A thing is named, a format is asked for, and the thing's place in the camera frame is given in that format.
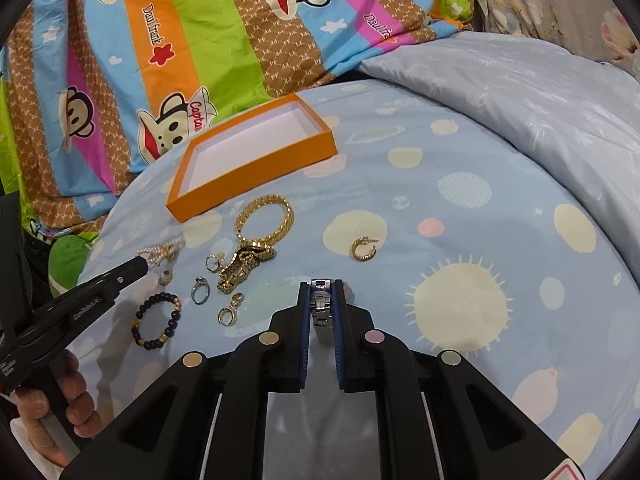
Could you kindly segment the person's left hand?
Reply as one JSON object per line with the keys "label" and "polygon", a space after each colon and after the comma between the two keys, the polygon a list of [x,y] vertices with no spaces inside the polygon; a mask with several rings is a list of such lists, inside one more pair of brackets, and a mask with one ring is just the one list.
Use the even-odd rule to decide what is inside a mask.
{"label": "person's left hand", "polygon": [[20,416],[11,422],[12,432],[32,461],[51,478],[73,460],[70,447],[61,445],[63,429],[52,426],[61,421],[58,415],[65,414],[74,435],[83,441],[92,440],[103,429],[78,359],[68,350],[62,359],[64,368],[56,376],[56,387],[47,386],[46,391],[17,388],[12,394]]}

